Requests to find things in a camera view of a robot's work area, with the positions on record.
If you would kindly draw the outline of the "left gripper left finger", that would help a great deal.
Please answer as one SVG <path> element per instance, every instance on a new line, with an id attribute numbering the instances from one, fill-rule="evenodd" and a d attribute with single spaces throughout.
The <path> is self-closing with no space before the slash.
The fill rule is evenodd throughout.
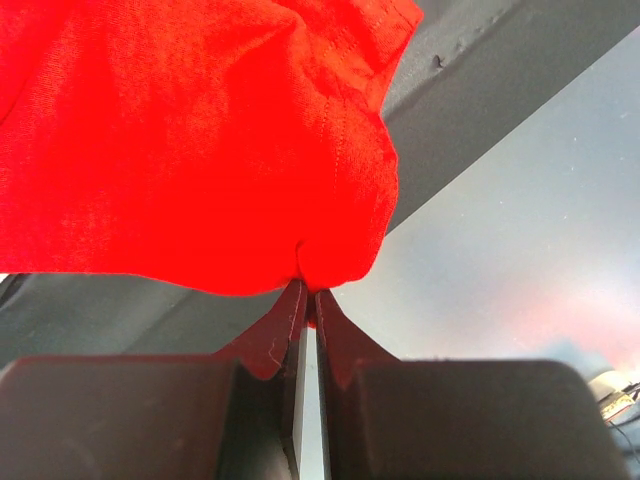
<path id="1" fill-rule="evenodd" d="M 217 352 L 39 355 L 1 372 L 5 479 L 296 479 L 307 288 Z"/>

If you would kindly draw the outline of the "red t shirt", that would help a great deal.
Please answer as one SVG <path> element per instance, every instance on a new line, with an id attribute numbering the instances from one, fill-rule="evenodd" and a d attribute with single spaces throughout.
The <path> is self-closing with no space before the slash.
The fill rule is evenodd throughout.
<path id="1" fill-rule="evenodd" d="M 363 278 L 413 1 L 5 1 L 1 269 L 223 295 Z"/>

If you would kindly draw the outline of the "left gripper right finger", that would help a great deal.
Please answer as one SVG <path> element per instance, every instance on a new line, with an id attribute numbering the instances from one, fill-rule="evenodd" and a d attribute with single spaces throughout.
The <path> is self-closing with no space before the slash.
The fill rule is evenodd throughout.
<path id="1" fill-rule="evenodd" d="M 586 383 L 548 360 L 403 361 L 315 297 L 330 479 L 624 479 Z"/>

